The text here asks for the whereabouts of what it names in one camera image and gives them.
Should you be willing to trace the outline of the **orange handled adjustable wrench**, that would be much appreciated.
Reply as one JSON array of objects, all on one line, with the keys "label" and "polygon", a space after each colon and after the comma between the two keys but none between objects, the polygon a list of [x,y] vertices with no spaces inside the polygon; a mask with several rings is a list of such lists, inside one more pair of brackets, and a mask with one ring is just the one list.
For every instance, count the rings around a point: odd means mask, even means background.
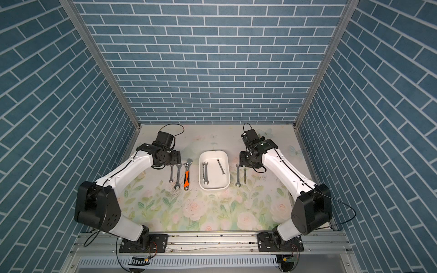
[{"label": "orange handled adjustable wrench", "polygon": [[193,160],[187,159],[187,162],[184,164],[185,174],[184,174],[184,190],[187,191],[190,188],[190,166],[192,165]]}]

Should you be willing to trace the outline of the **silver double open-end wrench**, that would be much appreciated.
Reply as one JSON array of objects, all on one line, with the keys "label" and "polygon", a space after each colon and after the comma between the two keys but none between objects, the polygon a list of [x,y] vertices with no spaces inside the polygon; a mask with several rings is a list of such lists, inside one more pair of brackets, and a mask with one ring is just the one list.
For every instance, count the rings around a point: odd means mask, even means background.
[{"label": "silver double open-end wrench", "polygon": [[240,186],[241,186],[241,183],[240,183],[240,166],[239,166],[238,163],[236,164],[236,183],[235,183],[235,186],[238,187],[238,188],[240,188]]}]

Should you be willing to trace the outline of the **large silver open-end wrench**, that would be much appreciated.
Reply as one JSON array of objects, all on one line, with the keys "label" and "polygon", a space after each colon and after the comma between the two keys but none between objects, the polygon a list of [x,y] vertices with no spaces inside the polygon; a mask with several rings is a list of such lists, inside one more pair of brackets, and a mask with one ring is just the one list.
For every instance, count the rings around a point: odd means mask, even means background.
[{"label": "large silver open-end wrench", "polygon": [[176,174],[176,183],[174,185],[174,189],[175,190],[179,190],[180,189],[180,172],[181,172],[182,166],[183,166],[182,164],[176,165],[177,174]]}]

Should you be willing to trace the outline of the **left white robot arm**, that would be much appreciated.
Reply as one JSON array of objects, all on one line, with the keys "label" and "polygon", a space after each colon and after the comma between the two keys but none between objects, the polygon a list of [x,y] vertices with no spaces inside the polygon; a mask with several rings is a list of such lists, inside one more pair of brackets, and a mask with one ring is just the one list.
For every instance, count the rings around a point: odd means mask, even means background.
[{"label": "left white robot arm", "polygon": [[180,151],[174,146],[175,136],[159,131],[153,143],[138,146],[135,153],[112,172],[95,182],[81,183],[77,190],[75,221],[133,242],[142,249],[149,247],[149,229],[124,216],[118,198],[148,168],[180,164]]}]

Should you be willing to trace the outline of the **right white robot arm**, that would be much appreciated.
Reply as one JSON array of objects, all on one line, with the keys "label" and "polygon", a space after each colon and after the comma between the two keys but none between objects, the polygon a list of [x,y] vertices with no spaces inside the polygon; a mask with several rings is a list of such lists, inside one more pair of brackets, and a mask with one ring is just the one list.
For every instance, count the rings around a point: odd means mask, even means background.
[{"label": "right white robot arm", "polygon": [[289,219],[273,229],[277,241],[307,235],[332,220],[331,192],[326,185],[317,185],[302,174],[272,140],[258,136],[254,129],[244,131],[241,138],[246,150],[240,152],[239,166],[271,171],[295,201]]}]

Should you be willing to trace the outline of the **silver open-end wrench right box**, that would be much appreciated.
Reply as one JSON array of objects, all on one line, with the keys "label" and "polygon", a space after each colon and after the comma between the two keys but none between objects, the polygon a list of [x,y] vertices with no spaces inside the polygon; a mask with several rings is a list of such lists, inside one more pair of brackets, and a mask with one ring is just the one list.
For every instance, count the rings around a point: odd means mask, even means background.
[{"label": "silver open-end wrench right box", "polygon": [[218,166],[220,167],[221,174],[222,174],[223,176],[225,176],[225,175],[226,175],[226,172],[225,172],[225,167],[224,167],[224,164],[223,164],[223,162],[222,162],[222,159],[217,158],[216,160],[217,160],[217,164],[218,164]]}]

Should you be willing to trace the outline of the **silver combination wrench in box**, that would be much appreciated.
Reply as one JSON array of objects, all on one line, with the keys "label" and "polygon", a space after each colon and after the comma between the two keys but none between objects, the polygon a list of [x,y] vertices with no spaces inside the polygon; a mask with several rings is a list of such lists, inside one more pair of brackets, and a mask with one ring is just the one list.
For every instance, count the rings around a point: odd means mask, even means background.
[{"label": "silver combination wrench in box", "polygon": [[205,179],[206,179],[205,163],[202,162],[202,180],[205,181]]}]

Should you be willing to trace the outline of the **white plastic storage box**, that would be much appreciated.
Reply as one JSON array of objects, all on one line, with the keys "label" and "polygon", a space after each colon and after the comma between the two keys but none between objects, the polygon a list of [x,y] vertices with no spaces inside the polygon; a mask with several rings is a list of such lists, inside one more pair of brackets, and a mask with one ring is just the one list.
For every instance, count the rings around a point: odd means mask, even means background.
[{"label": "white plastic storage box", "polygon": [[[226,172],[225,176],[221,174],[220,167],[217,164],[217,158],[222,159]],[[205,185],[202,180],[202,162],[208,162],[208,185]],[[199,185],[202,190],[209,192],[224,191],[230,186],[229,160],[225,151],[214,150],[203,152],[199,157],[199,168]]]}]

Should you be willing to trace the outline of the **silver open-end wrench in box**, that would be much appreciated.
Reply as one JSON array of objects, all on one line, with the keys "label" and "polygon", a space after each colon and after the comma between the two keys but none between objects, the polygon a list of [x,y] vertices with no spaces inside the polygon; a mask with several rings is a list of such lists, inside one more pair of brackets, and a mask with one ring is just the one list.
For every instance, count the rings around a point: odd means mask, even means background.
[{"label": "silver open-end wrench in box", "polygon": [[205,185],[209,184],[209,180],[208,180],[208,162],[205,162],[205,172],[206,172],[206,179],[204,181]]}]

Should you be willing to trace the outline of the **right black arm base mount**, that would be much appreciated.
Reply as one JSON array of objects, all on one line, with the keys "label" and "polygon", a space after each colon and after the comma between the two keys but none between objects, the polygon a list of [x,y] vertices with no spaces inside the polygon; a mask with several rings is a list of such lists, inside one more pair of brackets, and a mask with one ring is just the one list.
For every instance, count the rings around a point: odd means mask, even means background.
[{"label": "right black arm base mount", "polygon": [[257,234],[257,242],[259,252],[296,252],[304,250],[300,236],[284,241],[277,234],[260,232]]}]

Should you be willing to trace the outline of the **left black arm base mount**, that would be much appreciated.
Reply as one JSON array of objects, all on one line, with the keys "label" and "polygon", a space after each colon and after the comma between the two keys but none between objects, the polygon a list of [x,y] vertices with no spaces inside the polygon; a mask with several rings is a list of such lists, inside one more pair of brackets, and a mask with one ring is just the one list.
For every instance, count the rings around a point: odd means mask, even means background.
[{"label": "left black arm base mount", "polygon": [[164,253],[167,248],[168,234],[143,234],[136,241],[123,239],[119,247],[120,253]]}]

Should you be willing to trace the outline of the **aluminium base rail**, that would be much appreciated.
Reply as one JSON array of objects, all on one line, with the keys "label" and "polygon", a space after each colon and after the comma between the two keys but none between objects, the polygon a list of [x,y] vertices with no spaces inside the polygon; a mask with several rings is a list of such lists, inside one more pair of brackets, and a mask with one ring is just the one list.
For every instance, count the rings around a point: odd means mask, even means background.
[{"label": "aluminium base rail", "polygon": [[[260,241],[258,231],[252,232],[169,232],[150,233],[150,247],[145,254],[167,255],[234,255],[258,254],[259,248],[267,244]],[[86,233],[81,233],[74,243],[70,256],[112,255],[123,242],[117,243],[116,237],[109,234],[99,235],[95,241],[85,247]],[[352,254],[353,250],[344,232],[319,230],[303,235],[294,241],[294,246],[303,250],[302,254]]]}]

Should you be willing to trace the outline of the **aluminium corner post right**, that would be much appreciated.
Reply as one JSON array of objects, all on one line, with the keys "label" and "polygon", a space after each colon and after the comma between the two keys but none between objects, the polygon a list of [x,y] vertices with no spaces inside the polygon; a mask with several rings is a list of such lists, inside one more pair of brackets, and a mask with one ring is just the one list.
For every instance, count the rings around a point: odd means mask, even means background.
[{"label": "aluminium corner post right", "polygon": [[318,68],[318,71],[314,77],[314,80],[308,90],[307,97],[303,102],[303,105],[299,111],[298,117],[295,120],[294,128],[298,130],[300,126],[303,123],[304,117],[311,105],[311,102],[313,98],[315,97],[318,88],[320,86],[320,83],[322,82],[322,79],[327,71],[327,68],[333,58],[333,55],[341,41],[341,38],[344,35],[344,32],[352,18],[353,13],[355,12],[355,9],[357,8],[357,5],[359,3],[359,0],[350,0],[347,1],[347,4],[341,14],[341,17],[339,19],[338,26],[335,28],[332,38],[330,40],[330,43],[327,47],[326,53],[323,56],[323,59],[320,63],[320,66]]}]

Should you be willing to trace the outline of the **aluminium corner post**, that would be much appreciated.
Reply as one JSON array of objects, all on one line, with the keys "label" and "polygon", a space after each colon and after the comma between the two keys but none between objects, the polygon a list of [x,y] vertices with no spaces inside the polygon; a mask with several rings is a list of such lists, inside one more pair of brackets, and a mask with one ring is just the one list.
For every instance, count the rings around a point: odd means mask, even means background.
[{"label": "aluminium corner post", "polygon": [[294,128],[298,130],[300,126],[303,123],[304,117],[311,105],[311,102],[313,98],[315,97],[318,88],[320,86],[320,83],[322,82],[322,79],[327,71],[327,68],[333,58],[333,55],[341,41],[341,38],[344,35],[344,32],[352,18],[353,13],[355,12],[355,9],[357,8],[357,5],[359,3],[359,0],[350,0],[347,1],[347,4],[341,14],[341,17],[339,19],[338,26],[335,28],[332,38],[330,40],[330,43],[327,47],[326,53],[323,56],[323,59],[320,63],[320,66],[318,68],[318,71],[314,77],[314,80],[308,90],[307,97],[303,102],[303,105],[299,111],[298,117],[295,120]]},{"label": "aluminium corner post", "polygon": [[65,10],[66,14],[68,15],[68,18],[71,20],[72,24],[74,25],[75,29],[79,33],[83,42],[85,43],[87,49],[89,50],[92,57],[94,58],[96,64],[100,68],[102,74],[107,80],[113,93],[118,98],[118,101],[121,103],[121,106],[125,110],[128,117],[130,118],[132,124],[134,125],[134,128],[136,130],[139,130],[141,127],[141,123],[139,122],[137,116],[135,115],[132,107],[129,105],[123,91],[121,90],[121,87],[119,86],[115,76],[113,75],[107,62],[105,61],[98,45],[94,41],[94,38],[92,37],[90,30],[86,26],[74,2],[70,0],[60,0],[59,2],[62,5],[63,9]]}]

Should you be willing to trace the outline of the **aluminium corner post left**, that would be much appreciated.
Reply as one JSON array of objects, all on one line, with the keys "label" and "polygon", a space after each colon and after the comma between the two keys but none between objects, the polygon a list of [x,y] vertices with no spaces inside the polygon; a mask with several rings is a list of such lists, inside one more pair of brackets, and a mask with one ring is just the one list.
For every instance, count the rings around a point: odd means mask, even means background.
[{"label": "aluminium corner post left", "polygon": [[129,105],[123,91],[121,90],[121,87],[119,86],[115,76],[113,75],[107,62],[105,61],[98,45],[94,41],[94,38],[92,37],[90,30],[86,26],[74,2],[70,0],[60,0],[59,2],[62,5],[63,9],[65,10],[66,14],[68,15],[68,18],[71,20],[72,24],[74,25],[75,29],[79,33],[83,42],[85,43],[87,49],[89,50],[92,57],[94,58],[96,64],[100,68],[102,74],[107,80],[113,93],[118,98],[118,101],[121,103],[121,106],[125,110],[128,117],[130,118],[132,124],[134,125],[134,128],[136,130],[139,130],[141,127],[141,123],[139,122],[137,116],[135,115],[132,107]]}]

